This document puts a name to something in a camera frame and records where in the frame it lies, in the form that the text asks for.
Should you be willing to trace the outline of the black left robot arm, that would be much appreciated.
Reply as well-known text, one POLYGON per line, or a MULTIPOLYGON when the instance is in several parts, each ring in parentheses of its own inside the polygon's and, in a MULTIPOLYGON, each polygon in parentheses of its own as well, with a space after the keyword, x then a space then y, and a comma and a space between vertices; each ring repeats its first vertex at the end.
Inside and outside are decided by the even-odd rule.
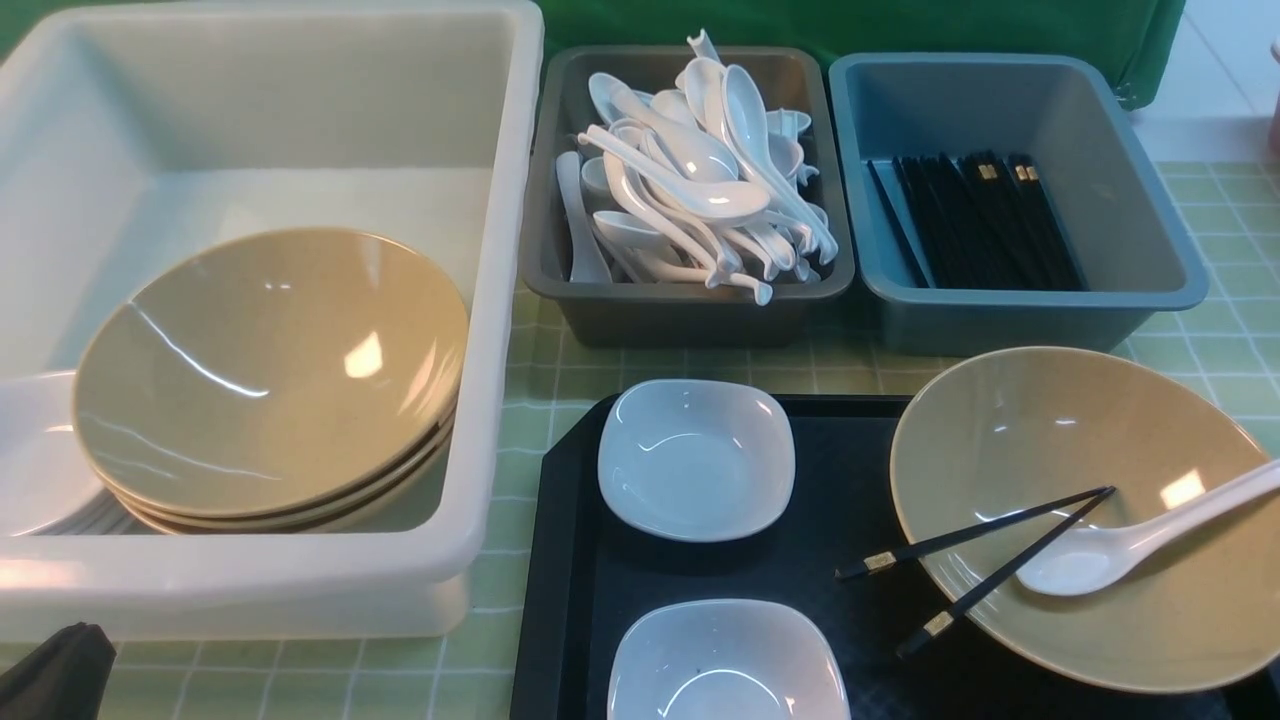
POLYGON ((97 624, 64 626, 1 675, 3 719, 96 719, 116 650, 97 624))

